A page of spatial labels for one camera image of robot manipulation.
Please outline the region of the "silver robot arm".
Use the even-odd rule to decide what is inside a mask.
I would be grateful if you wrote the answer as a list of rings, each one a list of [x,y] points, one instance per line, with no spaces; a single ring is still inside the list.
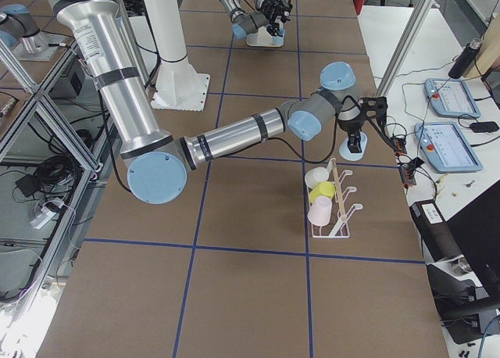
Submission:
[[[352,68],[335,62],[321,71],[319,87],[305,100],[285,102],[227,126],[176,139],[159,126],[154,109],[201,109],[209,84],[209,76],[196,72],[188,61],[177,0],[144,0],[159,53],[153,98],[148,97],[147,82],[119,31],[118,0],[48,1],[57,20],[73,32],[121,137],[120,155],[127,166],[130,192],[143,202],[170,202],[183,191],[189,171],[280,140],[287,131],[310,141],[332,123],[336,131],[346,133],[343,156],[351,161],[360,158],[366,147],[364,124],[386,137],[386,98],[359,96]]]
[[[264,29],[272,41],[283,41],[284,25],[291,20],[292,0],[217,0],[231,21],[237,39],[257,35]]]

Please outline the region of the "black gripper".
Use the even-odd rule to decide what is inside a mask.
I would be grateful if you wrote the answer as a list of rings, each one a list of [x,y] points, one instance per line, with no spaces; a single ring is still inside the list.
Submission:
[[[269,22],[289,21],[291,10],[291,0],[264,0],[261,4],[261,13]]]
[[[378,133],[383,142],[391,148],[394,153],[399,153],[398,147],[385,133],[387,125],[387,98],[386,97],[363,97],[356,99],[353,96],[345,96],[341,103],[342,111],[338,115],[339,125],[348,133],[347,148],[350,153],[361,153],[361,134],[355,133],[368,122]]]

